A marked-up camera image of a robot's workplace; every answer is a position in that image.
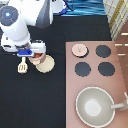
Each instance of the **black wire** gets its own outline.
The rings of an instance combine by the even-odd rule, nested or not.
[[[66,4],[66,6],[67,6],[71,11],[74,11],[74,10],[75,10],[75,7],[71,8],[71,7],[69,6],[69,4],[68,4],[67,1],[64,0],[64,2],[65,2],[65,4]]]

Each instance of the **black table surface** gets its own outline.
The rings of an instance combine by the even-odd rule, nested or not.
[[[0,128],[66,128],[65,43],[110,41],[107,16],[54,16],[50,27],[28,29],[46,43],[55,67],[43,74],[27,60],[28,72],[19,74],[21,58],[0,55]]]

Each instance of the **cable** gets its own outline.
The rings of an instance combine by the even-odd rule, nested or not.
[[[75,10],[75,6],[74,6],[74,0],[72,0],[72,5],[74,6],[73,8],[71,8],[68,4],[68,1],[67,0],[63,0],[66,4],[66,6],[68,7],[68,9],[70,9],[71,11],[74,11]]]

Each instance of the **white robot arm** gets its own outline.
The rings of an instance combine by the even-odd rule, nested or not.
[[[7,5],[0,8],[0,27],[4,32],[1,46],[7,52],[17,52],[19,57],[32,57],[45,53],[43,41],[31,42],[27,25],[46,28],[53,21],[53,12],[65,8],[63,0],[4,0]]]

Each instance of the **black circle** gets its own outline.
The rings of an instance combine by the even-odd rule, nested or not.
[[[102,62],[98,66],[100,74],[103,76],[112,76],[115,73],[114,66],[109,62]]]
[[[75,72],[79,76],[87,76],[90,74],[91,68],[88,63],[86,62],[79,62],[75,66]]]
[[[102,58],[106,58],[111,55],[111,49],[106,45],[99,45],[96,48],[96,54]]]

